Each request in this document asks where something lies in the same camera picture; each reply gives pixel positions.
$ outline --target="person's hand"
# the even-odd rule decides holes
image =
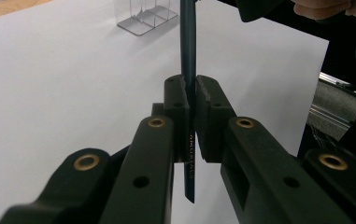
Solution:
[[[313,20],[323,20],[346,10],[346,15],[356,17],[356,0],[292,0],[294,12]]]

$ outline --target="white table surface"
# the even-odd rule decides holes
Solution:
[[[216,78],[240,116],[296,154],[328,42],[214,0],[197,7],[197,73]],[[137,37],[111,0],[54,0],[0,17],[0,217],[36,199],[71,153],[126,147],[164,80],[180,73],[179,24]],[[220,166],[197,151],[196,204],[176,164],[172,223],[237,223]]]

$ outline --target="clear acrylic holder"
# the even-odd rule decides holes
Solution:
[[[176,17],[177,0],[114,0],[117,25],[134,35],[143,35]]]

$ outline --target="thin black rod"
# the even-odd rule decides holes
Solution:
[[[194,203],[195,193],[195,131],[192,125],[195,115],[195,0],[180,0],[180,57],[181,74],[186,82],[187,100],[190,105],[189,161],[184,164],[186,198]]]

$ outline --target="hole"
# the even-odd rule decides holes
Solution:
[[[146,187],[150,183],[149,179],[145,176],[139,176],[134,180],[134,186],[138,189]]]
[[[236,124],[242,128],[253,128],[254,126],[253,122],[249,119],[238,119]]]
[[[89,166],[89,165],[93,164],[94,161],[95,161],[95,159],[92,157],[84,158],[79,162],[79,165],[80,166]]]
[[[148,125],[153,128],[160,128],[165,125],[165,121],[163,119],[151,119]]]
[[[99,163],[99,157],[93,154],[86,154],[75,160],[73,166],[76,170],[86,171],[91,170]]]
[[[341,165],[341,162],[336,160],[335,158],[328,157],[325,160],[332,165],[336,165],[336,166]]]
[[[285,177],[283,178],[283,182],[291,188],[297,189],[300,187],[300,183],[293,177]]]
[[[320,163],[334,170],[343,171],[349,168],[343,159],[332,154],[321,154],[319,160]]]

